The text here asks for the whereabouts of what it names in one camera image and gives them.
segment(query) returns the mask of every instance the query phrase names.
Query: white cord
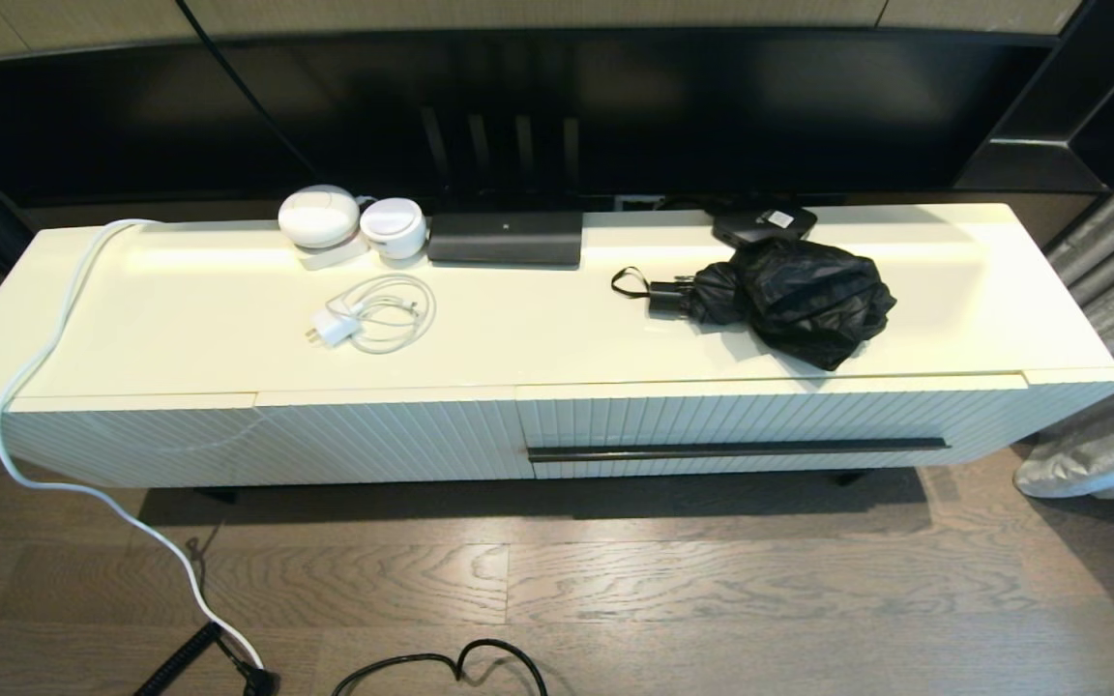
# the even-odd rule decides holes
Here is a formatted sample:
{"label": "white cord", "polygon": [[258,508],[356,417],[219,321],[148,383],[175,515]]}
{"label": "white cord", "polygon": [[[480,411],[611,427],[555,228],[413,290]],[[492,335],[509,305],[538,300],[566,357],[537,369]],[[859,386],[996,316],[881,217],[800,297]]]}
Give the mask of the white cord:
{"label": "white cord", "polygon": [[175,546],[173,541],[163,537],[163,533],[157,531],[150,526],[143,523],[143,521],[136,519],[136,517],[129,514],[109,494],[100,492],[96,488],[89,488],[88,486],[80,486],[77,483],[46,483],[46,481],[30,480],[22,472],[19,472],[17,464],[11,459],[11,454],[8,452],[8,445],[3,440],[3,415],[8,411],[8,406],[11,405],[11,401],[14,400],[14,395],[23,388],[23,384],[28,383],[46,360],[49,359],[50,353],[55,352],[58,345],[58,341],[62,337],[62,330],[67,326],[67,320],[71,316],[71,307],[76,304],[76,298],[80,294],[81,287],[85,285],[85,278],[88,277],[88,268],[96,259],[98,253],[101,251],[101,246],[105,245],[108,238],[114,237],[115,234],[127,229],[129,226],[138,224],[155,224],[156,220],[141,220],[141,219],[127,219],[127,220],[116,220],[111,224],[102,226],[101,231],[94,235],[92,239],[89,242],[87,249],[85,249],[85,255],[80,256],[79,264],[76,265],[76,273],[71,275],[71,281],[67,286],[67,295],[62,297],[62,308],[58,313],[58,322],[55,326],[53,335],[49,336],[48,343],[42,345],[40,351],[37,351],[35,356],[31,357],[18,373],[12,376],[10,382],[4,386],[3,393],[0,395],[0,459],[3,460],[3,468],[11,476],[12,479],[17,481],[20,486],[26,488],[31,488],[36,490],[69,490],[71,493],[85,493],[91,494],[91,497],[97,498],[98,501],[102,501],[106,506],[110,507],[110,510],[115,511],[124,520],[127,520],[129,525],[135,526],[138,530],[149,535],[149,537],[155,538],[160,546],[167,547],[169,551],[177,556],[180,563],[183,563],[183,569],[187,571],[187,580],[192,586],[192,595],[195,597],[195,602],[201,607],[201,611],[204,616],[208,617],[208,620],[216,623],[222,627],[226,634],[231,635],[231,638],[235,639],[235,643],[242,645],[248,657],[252,657],[253,664],[257,668],[265,669],[265,665],[261,661],[260,654],[256,653],[256,648],[253,648],[252,643],[248,643],[244,635],[240,634],[234,626],[226,623],[217,614],[213,612],[209,605],[204,602],[204,597],[201,595],[201,585],[195,577],[195,569],[192,568],[192,561],[187,558],[185,552],[183,552],[179,547]]}
{"label": "white cord", "polygon": [[[414,287],[423,295],[423,304],[407,301],[398,295],[380,295],[380,292],[388,290],[388,287]],[[384,274],[355,283],[340,295],[332,296],[326,303],[326,308],[345,320],[358,320],[362,325],[405,330],[384,336],[368,335],[367,331],[356,331],[350,335],[350,343],[353,343],[355,349],[360,349],[363,353],[384,355],[405,349],[407,345],[416,343],[421,335],[428,332],[429,326],[432,326],[432,321],[437,317],[437,295],[433,295],[429,284],[420,278],[408,274]],[[408,321],[391,322],[374,318],[377,314],[384,312],[407,314]],[[384,345],[374,347],[368,343],[383,343]]]}

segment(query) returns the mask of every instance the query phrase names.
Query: cabinet top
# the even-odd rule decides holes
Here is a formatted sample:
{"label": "cabinet top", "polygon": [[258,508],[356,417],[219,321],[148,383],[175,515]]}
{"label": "cabinet top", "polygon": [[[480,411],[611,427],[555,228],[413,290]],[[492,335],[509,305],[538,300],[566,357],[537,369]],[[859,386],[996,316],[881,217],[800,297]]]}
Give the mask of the cabinet top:
{"label": "cabinet top", "polygon": [[[836,373],[769,351],[745,326],[652,318],[644,301],[609,291],[623,266],[667,281],[727,259],[731,249],[712,238],[711,220],[700,212],[590,213],[577,269],[434,267],[428,261],[397,267],[372,254],[305,272],[274,222],[229,222],[158,224],[111,238],[61,344],[21,396],[268,393],[270,402],[305,402],[315,392],[356,400],[360,391],[439,388],[457,398],[515,384],[1114,370],[1007,206],[814,212],[819,224],[810,241],[874,259],[898,300],[888,329]],[[41,232],[6,278],[0,389],[52,331],[62,290],[96,232]],[[423,278],[437,295],[436,321],[419,342],[369,355],[304,337],[311,314],[330,296],[399,269]]]}

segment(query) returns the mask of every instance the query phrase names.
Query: white sticker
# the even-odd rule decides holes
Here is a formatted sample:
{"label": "white sticker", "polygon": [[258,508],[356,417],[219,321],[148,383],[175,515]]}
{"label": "white sticker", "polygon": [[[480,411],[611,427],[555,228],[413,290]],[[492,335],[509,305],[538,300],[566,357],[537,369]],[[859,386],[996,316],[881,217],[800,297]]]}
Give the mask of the white sticker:
{"label": "white sticker", "polygon": [[788,213],[782,213],[779,210],[773,210],[773,214],[768,216],[768,222],[770,224],[780,226],[780,228],[786,228],[793,222],[793,216],[788,215]]}

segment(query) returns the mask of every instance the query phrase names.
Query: white tv stand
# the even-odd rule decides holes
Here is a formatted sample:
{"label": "white tv stand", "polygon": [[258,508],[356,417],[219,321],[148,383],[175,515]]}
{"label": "white tv stand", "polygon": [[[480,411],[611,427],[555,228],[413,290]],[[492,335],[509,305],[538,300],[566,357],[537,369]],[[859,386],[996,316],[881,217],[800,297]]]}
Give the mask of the white tv stand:
{"label": "white tv stand", "polygon": [[[810,238],[874,259],[898,297],[834,374],[609,291],[626,265],[670,278],[727,259],[702,213],[587,215],[578,269],[371,255],[311,273],[273,222],[128,231],[6,437],[101,486],[850,470],[980,458],[1114,392],[1108,352],[1008,207],[817,213]],[[94,232],[40,233],[6,278],[0,389]],[[437,294],[419,343],[306,342],[324,300],[393,269]]]}

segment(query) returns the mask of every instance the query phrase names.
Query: white round device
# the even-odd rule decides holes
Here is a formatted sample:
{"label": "white round device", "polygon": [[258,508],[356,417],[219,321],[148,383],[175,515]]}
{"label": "white round device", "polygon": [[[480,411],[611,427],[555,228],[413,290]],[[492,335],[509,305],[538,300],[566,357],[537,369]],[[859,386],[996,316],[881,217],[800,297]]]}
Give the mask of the white round device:
{"label": "white round device", "polygon": [[277,210],[277,226],[291,242],[309,249],[326,249],[346,241],[359,225],[359,204],[338,186],[297,189]]}
{"label": "white round device", "polygon": [[359,229],[372,249],[387,259],[410,259],[429,241],[429,224],[420,204],[408,198],[372,203],[359,219]]}

